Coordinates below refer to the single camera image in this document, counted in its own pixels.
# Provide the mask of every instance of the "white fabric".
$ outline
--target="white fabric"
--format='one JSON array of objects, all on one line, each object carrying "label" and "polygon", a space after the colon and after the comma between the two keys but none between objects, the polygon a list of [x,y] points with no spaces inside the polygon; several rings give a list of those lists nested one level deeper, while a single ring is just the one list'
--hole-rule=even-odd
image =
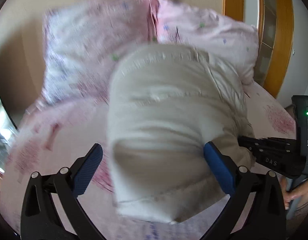
[{"label": "white fabric", "polygon": [[253,164],[237,143],[253,131],[236,71],[193,48],[149,45],[124,59],[112,80],[108,122],[122,215],[181,222],[220,200],[203,158],[211,140],[237,165]]},{"label": "white fabric", "polygon": [[158,0],[157,39],[161,44],[183,44],[213,53],[235,67],[243,84],[253,82],[258,56],[255,26],[238,22],[211,9],[172,0]]}]

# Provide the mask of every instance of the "blue gripper pad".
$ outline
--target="blue gripper pad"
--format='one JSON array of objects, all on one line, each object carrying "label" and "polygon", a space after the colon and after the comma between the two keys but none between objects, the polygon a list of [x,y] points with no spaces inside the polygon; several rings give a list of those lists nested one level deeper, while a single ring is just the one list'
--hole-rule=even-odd
[{"label": "blue gripper pad", "polygon": [[86,155],[84,163],[73,178],[72,193],[75,198],[84,194],[102,159],[103,149],[101,145],[95,144],[90,152]]},{"label": "blue gripper pad", "polygon": [[212,142],[205,144],[204,158],[223,192],[232,196],[235,193],[234,170],[237,169],[233,160],[228,156],[222,155]]}]

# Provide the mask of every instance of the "pink floral bedsheet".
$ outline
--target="pink floral bedsheet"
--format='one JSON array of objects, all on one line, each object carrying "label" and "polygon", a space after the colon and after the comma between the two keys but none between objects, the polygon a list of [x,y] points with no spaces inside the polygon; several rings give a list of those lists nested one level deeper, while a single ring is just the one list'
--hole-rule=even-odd
[{"label": "pink floral bedsheet", "polygon": [[[244,86],[248,118],[256,137],[295,138],[295,122],[289,114],[255,82]],[[23,120],[6,164],[0,195],[0,211],[6,221],[20,232],[22,197],[30,174],[56,173],[84,156],[94,143],[103,147],[104,157],[86,193],[78,199],[96,227],[108,239],[199,239],[224,208],[228,196],[191,219],[175,225],[149,223],[117,215],[113,187],[107,168],[106,120],[108,104],[103,98],[82,98],[33,112]],[[73,229],[61,204],[54,197],[65,228]],[[236,229],[242,226],[244,211]]]}]

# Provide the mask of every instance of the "hand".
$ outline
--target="hand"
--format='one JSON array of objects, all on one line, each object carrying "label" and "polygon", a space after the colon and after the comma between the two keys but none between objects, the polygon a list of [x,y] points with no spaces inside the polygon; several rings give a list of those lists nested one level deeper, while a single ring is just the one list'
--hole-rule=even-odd
[{"label": "hand", "polygon": [[286,191],[287,180],[286,177],[282,177],[280,181],[281,192],[283,193],[285,209],[289,209],[289,202],[293,199],[297,199],[308,194],[308,180],[298,187],[294,188],[291,192]]}]

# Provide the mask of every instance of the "metal screw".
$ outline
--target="metal screw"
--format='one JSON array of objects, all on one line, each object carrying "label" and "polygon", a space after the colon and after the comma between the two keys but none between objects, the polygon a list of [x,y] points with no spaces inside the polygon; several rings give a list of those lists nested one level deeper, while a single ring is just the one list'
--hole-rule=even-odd
[{"label": "metal screw", "polygon": [[238,170],[241,172],[241,173],[246,173],[248,171],[248,169],[245,167],[245,166],[240,166],[238,168]]},{"label": "metal screw", "polygon": [[271,176],[272,178],[276,177],[276,173],[274,171],[269,171],[268,172],[269,176]]},{"label": "metal screw", "polygon": [[67,168],[67,167],[64,167],[64,168],[60,169],[60,173],[61,174],[67,174],[68,171],[69,171],[69,168]]},{"label": "metal screw", "polygon": [[37,171],[35,171],[35,172],[32,173],[31,177],[33,179],[35,179],[35,178],[37,178],[38,175],[39,175],[39,173]]}]

